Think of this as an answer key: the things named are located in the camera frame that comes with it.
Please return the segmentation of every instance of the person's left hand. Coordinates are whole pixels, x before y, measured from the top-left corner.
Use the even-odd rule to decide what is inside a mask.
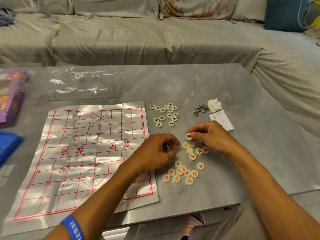
[[[180,142],[173,134],[150,135],[127,161],[137,165],[141,173],[161,168],[174,160],[178,152],[176,145]]]

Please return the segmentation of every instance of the purple box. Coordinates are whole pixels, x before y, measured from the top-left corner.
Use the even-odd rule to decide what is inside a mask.
[[[0,72],[0,125],[17,119],[24,97],[21,88],[28,78],[23,71]]]

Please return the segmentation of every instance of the sofa backrest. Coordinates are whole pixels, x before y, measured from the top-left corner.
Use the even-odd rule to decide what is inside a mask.
[[[76,15],[158,19],[160,0],[72,0]]]
[[[71,0],[55,0],[66,11],[67,14],[73,13]],[[61,7],[54,0],[44,0],[48,11],[51,14],[65,14]],[[0,0],[0,4],[15,12],[36,13],[38,11],[30,10],[23,2],[29,4],[27,0]]]
[[[238,0],[231,19],[264,21],[267,0]]]
[[[237,0],[161,0],[164,17],[182,19],[230,19]]]

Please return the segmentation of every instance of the tabletop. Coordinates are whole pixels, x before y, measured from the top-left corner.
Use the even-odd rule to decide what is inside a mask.
[[[208,112],[195,117],[195,108],[210,99],[218,98],[234,127],[231,135],[249,149],[288,194],[320,189],[318,143],[241,65],[126,65],[97,68],[122,74],[120,97],[48,101],[40,81],[45,78],[33,78],[32,92],[26,93],[16,125],[5,129],[23,136],[24,142],[6,162],[6,165],[14,167],[5,185],[0,187],[0,194],[4,196],[0,198],[1,222],[10,211],[16,192],[27,174],[48,112],[67,105],[109,105],[142,100],[146,107],[149,134],[172,133],[183,143],[188,128],[210,120]],[[169,102],[178,107],[178,121],[174,127],[164,123],[162,128],[157,128],[153,118],[160,114],[151,110],[150,105],[162,107]],[[205,169],[199,173],[193,185],[162,181],[163,174],[174,167],[173,164],[158,169],[155,175],[159,202],[116,213],[108,227],[230,206],[247,197],[242,180],[231,163],[212,151],[199,157]],[[177,159],[188,168],[196,167],[183,148],[179,150]],[[48,231],[15,234],[3,239],[18,239],[22,236],[25,239],[39,239]]]

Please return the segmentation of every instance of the sofa seat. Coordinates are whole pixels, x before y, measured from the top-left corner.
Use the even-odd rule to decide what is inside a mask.
[[[43,14],[16,14],[15,24],[0,27],[0,64],[42,63],[54,66],[51,43],[60,25],[43,25],[38,17]]]
[[[252,75],[268,93],[320,142],[320,47],[302,33],[263,29],[237,22],[262,48]]]
[[[222,20],[98,17],[61,24],[59,62],[81,66],[239,63],[252,71],[260,47]]]

